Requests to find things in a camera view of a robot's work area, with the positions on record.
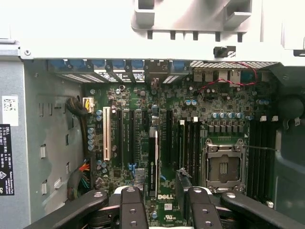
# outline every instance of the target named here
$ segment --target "screw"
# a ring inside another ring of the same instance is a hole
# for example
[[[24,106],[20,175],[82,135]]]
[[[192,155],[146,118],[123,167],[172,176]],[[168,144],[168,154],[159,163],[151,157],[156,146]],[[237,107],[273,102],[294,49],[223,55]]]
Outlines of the screw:
[[[283,80],[285,80],[285,81],[289,80],[289,76],[288,75],[283,75]]]
[[[229,192],[229,193],[227,193],[227,197],[228,198],[235,198],[236,195],[234,193]]]
[[[129,189],[127,189],[127,192],[134,192],[134,188],[130,187]]]
[[[26,56],[29,56],[31,53],[30,53],[29,50],[26,50],[26,51],[24,51],[24,54],[25,54]]]
[[[103,194],[101,192],[96,192],[94,194],[94,197],[102,197],[102,196],[103,196]]]
[[[198,188],[198,187],[195,187],[195,188],[194,188],[194,191],[197,192],[197,193],[201,193],[201,192],[202,192],[201,189]]]

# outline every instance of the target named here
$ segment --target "wire bundle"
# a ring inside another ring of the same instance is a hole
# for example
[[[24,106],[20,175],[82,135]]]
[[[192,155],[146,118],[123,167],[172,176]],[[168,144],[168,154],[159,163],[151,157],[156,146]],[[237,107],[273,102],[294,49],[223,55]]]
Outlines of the wire bundle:
[[[248,64],[245,64],[245,63],[241,63],[241,62],[236,62],[237,64],[240,64],[242,66],[245,66],[249,69],[251,69],[254,73],[254,78],[255,78],[255,81],[254,82],[251,82],[251,83],[233,83],[232,81],[229,81],[229,80],[225,80],[225,79],[218,79],[218,80],[215,80],[213,82],[210,82],[208,83],[207,85],[203,86],[198,92],[201,93],[205,88],[207,88],[209,85],[211,84],[214,84],[214,83],[217,83],[219,81],[224,81],[226,83],[230,83],[230,84],[235,84],[235,85],[239,85],[239,86],[250,86],[250,85],[254,85],[257,83],[258,79],[257,79],[257,73],[256,73],[256,70],[254,68],[252,68],[251,66],[249,66]]]

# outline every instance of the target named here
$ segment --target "ventilation grille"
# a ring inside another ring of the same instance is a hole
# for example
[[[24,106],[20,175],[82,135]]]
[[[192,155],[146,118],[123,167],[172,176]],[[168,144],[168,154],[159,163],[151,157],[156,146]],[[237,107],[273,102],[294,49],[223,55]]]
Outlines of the ventilation grille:
[[[277,64],[277,62],[240,62],[247,64],[248,66],[260,69],[265,68],[274,64]],[[225,68],[225,69],[242,69],[247,68],[246,66],[243,66],[236,62],[207,62],[207,61],[192,61],[190,64],[190,67],[192,68]]]

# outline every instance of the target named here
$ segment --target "blue tab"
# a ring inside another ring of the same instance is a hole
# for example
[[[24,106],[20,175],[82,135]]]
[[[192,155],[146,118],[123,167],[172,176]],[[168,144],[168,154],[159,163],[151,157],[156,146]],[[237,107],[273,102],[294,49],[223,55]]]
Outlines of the blue tab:
[[[132,67],[135,69],[143,68],[144,62],[142,60],[134,60],[132,61]]]
[[[69,60],[69,62],[75,68],[84,68],[85,67],[84,60]]]
[[[173,67],[175,70],[184,70],[184,61],[173,61]]]
[[[97,66],[98,68],[105,66],[105,60],[91,60],[91,63]]]
[[[49,60],[50,64],[56,68],[64,68],[66,67],[64,60]]]
[[[113,65],[113,67],[116,67],[116,68],[124,68],[125,61],[124,60],[113,60],[112,65]]]

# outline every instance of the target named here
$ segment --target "white sticker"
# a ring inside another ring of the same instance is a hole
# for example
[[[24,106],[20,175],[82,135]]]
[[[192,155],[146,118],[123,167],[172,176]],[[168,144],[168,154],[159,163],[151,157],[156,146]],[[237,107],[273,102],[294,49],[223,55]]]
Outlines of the white sticker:
[[[164,204],[164,210],[168,211],[168,210],[172,210],[173,209],[173,205],[172,204]]]
[[[18,96],[2,96],[2,123],[18,126]]]

